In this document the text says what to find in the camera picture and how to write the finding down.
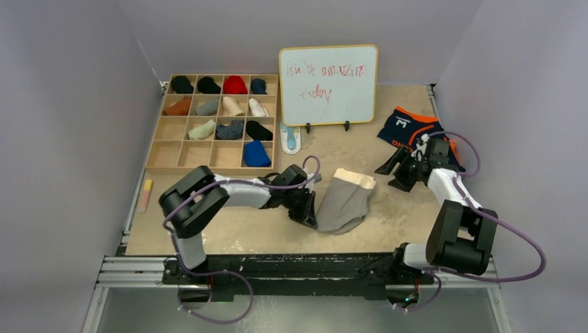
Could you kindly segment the grey underwear cream waistband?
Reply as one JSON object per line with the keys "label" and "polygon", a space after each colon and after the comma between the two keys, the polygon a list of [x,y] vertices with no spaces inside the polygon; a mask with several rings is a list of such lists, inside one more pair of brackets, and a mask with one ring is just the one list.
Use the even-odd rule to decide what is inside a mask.
{"label": "grey underwear cream waistband", "polygon": [[336,169],[316,213],[317,230],[345,234],[360,225],[368,215],[375,186],[372,176]]}

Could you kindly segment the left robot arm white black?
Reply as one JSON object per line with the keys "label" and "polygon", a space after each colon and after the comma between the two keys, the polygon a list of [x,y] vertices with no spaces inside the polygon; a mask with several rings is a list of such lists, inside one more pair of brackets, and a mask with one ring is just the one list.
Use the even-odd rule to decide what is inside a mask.
{"label": "left robot arm white black", "polygon": [[182,262],[180,275],[191,284],[206,277],[202,231],[224,207],[285,207],[290,220],[316,229],[314,180],[315,174],[296,164],[281,173],[248,180],[215,174],[207,166],[195,168],[158,200],[163,226],[171,233]]}

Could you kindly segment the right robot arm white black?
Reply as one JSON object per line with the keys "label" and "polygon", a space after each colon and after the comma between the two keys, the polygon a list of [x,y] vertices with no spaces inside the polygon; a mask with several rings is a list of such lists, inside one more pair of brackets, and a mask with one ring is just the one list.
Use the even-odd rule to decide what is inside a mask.
{"label": "right robot arm white black", "polygon": [[402,244],[401,257],[389,264],[391,277],[406,282],[419,268],[448,268],[457,273],[482,275],[489,264],[496,224],[488,216],[496,212],[478,204],[465,189],[459,189],[459,167],[451,163],[451,145],[428,136],[411,151],[402,146],[376,174],[393,176],[389,185],[410,192],[423,182],[435,195],[440,211],[424,244]]}

